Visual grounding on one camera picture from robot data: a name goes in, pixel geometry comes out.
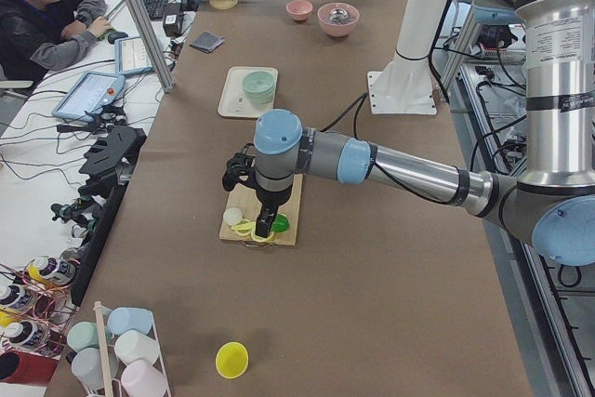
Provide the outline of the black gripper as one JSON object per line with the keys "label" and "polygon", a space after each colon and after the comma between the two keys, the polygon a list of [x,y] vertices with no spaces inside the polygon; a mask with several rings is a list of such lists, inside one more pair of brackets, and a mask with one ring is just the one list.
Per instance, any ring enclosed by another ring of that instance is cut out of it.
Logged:
{"label": "black gripper", "polygon": [[258,188],[257,198],[261,203],[261,209],[256,219],[255,235],[258,237],[269,237],[272,224],[275,220],[275,213],[278,208],[287,203],[291,197],[291,188],[282,191],[272,192]]}

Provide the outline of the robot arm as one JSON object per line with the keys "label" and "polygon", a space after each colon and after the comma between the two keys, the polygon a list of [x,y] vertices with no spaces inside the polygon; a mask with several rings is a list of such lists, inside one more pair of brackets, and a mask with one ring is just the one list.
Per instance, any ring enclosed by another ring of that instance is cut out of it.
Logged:
{"label": "robot arm", "polygon": [[267,237],[297,173],[400,187],[461,206],[563,265],[594,260],[594,0],[475,0],[511,9],[526,32],[526,167],[473,173],[367,141],[304,127],[286,110],[256,124],[253,180]]}

